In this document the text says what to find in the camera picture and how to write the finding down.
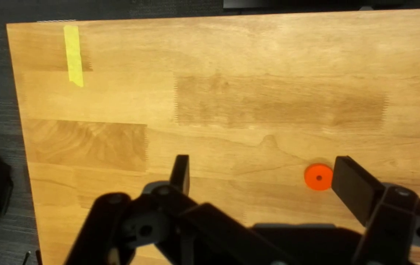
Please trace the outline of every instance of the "light wood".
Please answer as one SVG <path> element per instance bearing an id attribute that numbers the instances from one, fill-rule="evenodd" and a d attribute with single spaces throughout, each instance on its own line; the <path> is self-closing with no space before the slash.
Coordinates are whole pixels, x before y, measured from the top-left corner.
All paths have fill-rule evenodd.
<path id="1" fill-rule="evenodd" d="M 68 80 L 78 25 L 84 88 Z M 361 231 L 303 169 L 349 155 L 420 194 L 420 10 L 7 25 L 40 246 L 62 264 L 102 193 L 191 159 L 191 196 L 243 224 Z M 165 264 L 146 249 L 137 264 Z"/>

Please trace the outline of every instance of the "wood grain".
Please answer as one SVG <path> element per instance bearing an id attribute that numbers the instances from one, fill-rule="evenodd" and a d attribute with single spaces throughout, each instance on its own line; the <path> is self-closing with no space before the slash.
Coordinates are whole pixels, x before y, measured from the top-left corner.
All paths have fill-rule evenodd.
<path id="1" fill-rule="evenodd" d="M 420 10 L 72 22 L 84 88 L 68 81 L 65 24 L 7 27 L 46 264 L 99 194 L 138 196 L 178 153 L 191 196 L 247 225 L 361 231 L 303 184 L 337 155 L 420 194 Z"/>

